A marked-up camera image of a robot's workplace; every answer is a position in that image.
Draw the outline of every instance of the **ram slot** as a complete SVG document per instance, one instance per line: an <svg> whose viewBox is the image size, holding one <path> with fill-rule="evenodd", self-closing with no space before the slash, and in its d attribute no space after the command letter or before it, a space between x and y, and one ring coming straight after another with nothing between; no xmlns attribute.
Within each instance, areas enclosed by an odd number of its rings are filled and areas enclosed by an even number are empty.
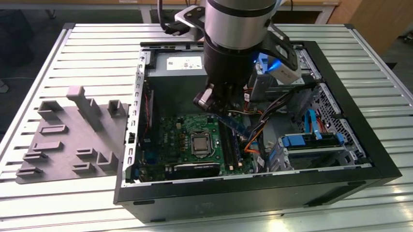
<svg viewBox="0 0 413 232"><path fill-rule="evenodd" d="M218 122L220 126L220 135L221 135L221 145L222 145L222 151L225 154L225 163L226 163L226 169L233 171L234 170L234 164L237 163L237 157L234 154L234 147L233 147L233 141L232 141L232 130L229 127L222 123Z"/></svg>

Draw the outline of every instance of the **blue light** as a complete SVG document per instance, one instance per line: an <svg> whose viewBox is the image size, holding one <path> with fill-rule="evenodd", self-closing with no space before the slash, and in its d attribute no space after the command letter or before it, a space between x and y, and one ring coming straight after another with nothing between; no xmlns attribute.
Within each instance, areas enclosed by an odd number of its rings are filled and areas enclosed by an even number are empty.
<svg viewBox="0 0 413 232"><path fill-rule="evenodd" d="M282 62L280 61L280 59L277 59L274 63L272 64L272 67L269 68L269 72L280 68L281 65L282 65Z"/></svg>

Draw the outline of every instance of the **metal table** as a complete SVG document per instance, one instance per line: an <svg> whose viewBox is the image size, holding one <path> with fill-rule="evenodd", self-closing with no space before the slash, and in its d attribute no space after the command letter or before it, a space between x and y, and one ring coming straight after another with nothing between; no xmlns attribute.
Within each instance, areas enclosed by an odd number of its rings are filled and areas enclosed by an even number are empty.
<svg viewBox="0 0 413 232"><path fill-rule="evenodd" d="M43 100L73 105L83 85L98 104L131 103L139 43L186 41L154 24L81 24L65 29L0 144L0 230L40 232L134 228L169 231L412 231L413 98L356 30L344 25L280 25L293 40L314 40L367 116L403 177L329 206L143 225L113 204L115 176L18 185Z"/></svg>

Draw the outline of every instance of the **white sticker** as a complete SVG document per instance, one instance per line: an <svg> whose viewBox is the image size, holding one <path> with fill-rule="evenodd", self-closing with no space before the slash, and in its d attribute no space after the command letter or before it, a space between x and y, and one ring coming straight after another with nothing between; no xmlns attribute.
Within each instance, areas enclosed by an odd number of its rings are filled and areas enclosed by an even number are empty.
<svg viewBox="0 0 413 232"><path fill-rule="evenodd" d="M170 57L167 70L202 69L201 57Z"/></svg>
<svg viewBox="0 0 413 232"><path fill-rule="evenodd" d="M258 156L257 162L258 162L258 164L264 167L265 161L264 161L264 159L261 158L261 156Z"/></svg>
<svg viewBox="0 0 413 232"><path fill-rule="evenodd" d="M250 102L250 95L248 93L245 93L245 101Z"/></svg>
<svg viewBox="0 0 413 232"><path fill-rule="evenodd" d="M119 3L138 3L138 0L119 0Z"/></svg>

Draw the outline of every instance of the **power supply label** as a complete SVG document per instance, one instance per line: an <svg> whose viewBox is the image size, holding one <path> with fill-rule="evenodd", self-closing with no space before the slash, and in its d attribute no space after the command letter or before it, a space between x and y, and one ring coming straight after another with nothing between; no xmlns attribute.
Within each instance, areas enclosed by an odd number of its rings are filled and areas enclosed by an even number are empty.
<svg viewBox="0 0 413 232"><path fill-rule="evenodd" d="M201 57L170 57L167 70L202 69Z"/></svg>

